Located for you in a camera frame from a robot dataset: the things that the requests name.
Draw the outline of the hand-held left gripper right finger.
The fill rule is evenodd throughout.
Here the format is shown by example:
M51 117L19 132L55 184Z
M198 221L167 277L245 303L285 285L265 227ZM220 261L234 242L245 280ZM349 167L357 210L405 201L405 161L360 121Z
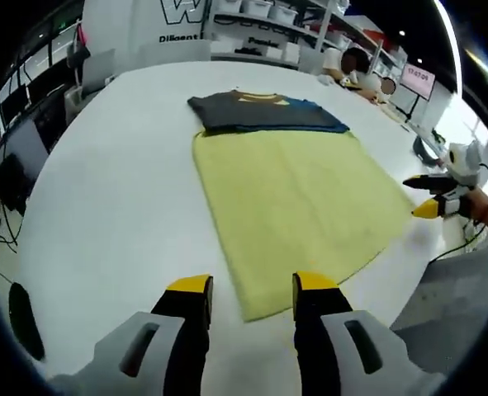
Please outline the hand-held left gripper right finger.
M405 344L321 274L292 276L294 346L303 395L410 395Z

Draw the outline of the person's right hand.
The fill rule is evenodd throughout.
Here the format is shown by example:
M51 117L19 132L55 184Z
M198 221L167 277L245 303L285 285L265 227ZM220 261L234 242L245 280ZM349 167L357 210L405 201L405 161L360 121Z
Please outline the person's right hand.
M479 187L469 190L461 197L467 218L476 224L482 223L488 212L488 195Z

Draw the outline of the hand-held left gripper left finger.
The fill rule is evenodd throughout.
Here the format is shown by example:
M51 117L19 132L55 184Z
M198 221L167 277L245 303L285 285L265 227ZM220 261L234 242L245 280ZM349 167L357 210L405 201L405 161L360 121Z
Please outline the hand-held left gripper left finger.
M178 279L150 312L137 312L94 349L95 395L198 395L206 354L214 278Z

